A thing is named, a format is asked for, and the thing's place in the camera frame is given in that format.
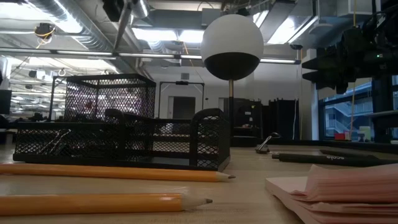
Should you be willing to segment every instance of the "ceiling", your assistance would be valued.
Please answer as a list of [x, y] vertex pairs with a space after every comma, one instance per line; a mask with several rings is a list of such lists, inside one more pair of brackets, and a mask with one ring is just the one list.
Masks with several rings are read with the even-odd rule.
[[[41, 7], [41, 11], [37, 10], [35, 4], [38, 2], [54, 2], [53, 0], [27, 1], [31, 4], [0, 2], [0, 48], [112, 50], [119, 24], [109, 20], [103, 9], [102, 0], [58, 0], [60, 4], [65, 4], [66, 11], [71, 12], [64, 15], [65, 21], [49, 11], [44, 13], [45, 7]], [[292, 50], [289, 44], [301, 44], [304, 50], [309, 47], [328, 45], [339, 38], [340, 31], [347, 26], [352, 26], [350, 13], [341, 12], [339, 2], [343, 2], [342, 0], [319, 0], [318, 5], [313, 5], [312, 2], [312, 0], [212, 0], [210, 2], [148, 0], [149, 16], [130, 21], [121, 39], [118, 52], [200, 55], [200, 41], [197, 41], [200, 35], [188, 36], [185, 40], [183, 32], [186, 30], [203, 32], [206, 26], [216, 18], [243, 11], [249, 14], [247, 15], [249, 19], [258, 24], [263, 34], [265, 58], [296, 59], [297, 51]], [[34, 34], [35, 27], [40, 23], [48, 23], [56, 27], [48, 43], [42, 42]], [[73, 23], [81, 25], [81, 32], [71, 32]], [[309, 33], [318, 23], [331, 24], [332, 28], [318, 30], [315, 34]], [[142, 37], [137, 30], [162, 30], [162, 32], [159, 35], [151, 34]], [[164, 40], [166, 37], [163, 31], [173, 32], [176, 38]], [[85, 41], [88, 37], [92, 38], [90, 39], [92, 43]], [[157, 47], [154, 47], [153, 41], [146, 40], [156, 37], [159, 44]], [[174, 82], [181, 79], [181, 73], [189, 73], [190, 82], [205, 82], [207, 85], [225, 84], [225, 81], [215, 78], [203, 68], [201, 60], [84, 56], [53, 58], [51, 55], [42, 57], [30, 53], [4, 54], [1, 51], [0, 55], [9, 58], [12, 63], [10, 83], [14, 92], [12, 108], [15, 113], [49, 110], [52, 75], [134, 72], [157, 82]], [[29, 72], [36, 70], [46, 75], [41, 78], [31, 78]], [[55, 109], [61, 114], [64, 107], [62, 94], [66, 91], [65, 82], [58, 80], [57, 85], [55, 92], [59, 95], [56, 97]]]

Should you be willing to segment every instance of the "doorway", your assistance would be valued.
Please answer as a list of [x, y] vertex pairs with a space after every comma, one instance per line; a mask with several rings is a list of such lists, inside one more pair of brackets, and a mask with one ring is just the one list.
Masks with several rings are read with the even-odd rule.
[[195, 104], [195, 97], [171, 96], [169, 98], [169, 114], [173, 119], [192, 119], [195, 115]]

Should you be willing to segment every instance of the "notepad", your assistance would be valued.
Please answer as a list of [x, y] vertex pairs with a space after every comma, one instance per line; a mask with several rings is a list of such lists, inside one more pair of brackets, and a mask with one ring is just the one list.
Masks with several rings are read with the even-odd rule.
[[266, 179], [267, 190], [305, 223], [398, 223], [398, 164]]

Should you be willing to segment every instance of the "black mesh desk organizer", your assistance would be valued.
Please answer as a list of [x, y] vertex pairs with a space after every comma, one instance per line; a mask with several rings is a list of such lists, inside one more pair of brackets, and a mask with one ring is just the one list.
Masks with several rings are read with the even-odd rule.
[[155, 83], [140, 75], [68, 77], [64, 122], [19, 123], [13, 158], [220, 171], [228, 165], [229, 122], [221, 110], [154, 119], [154, 100]]

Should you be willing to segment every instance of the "door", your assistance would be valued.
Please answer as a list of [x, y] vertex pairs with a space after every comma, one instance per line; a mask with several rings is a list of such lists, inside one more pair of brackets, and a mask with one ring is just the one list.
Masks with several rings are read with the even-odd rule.
[[192, 119], [195, 115], [195, 97], [175, 96], [173, 100], [173, 119]]

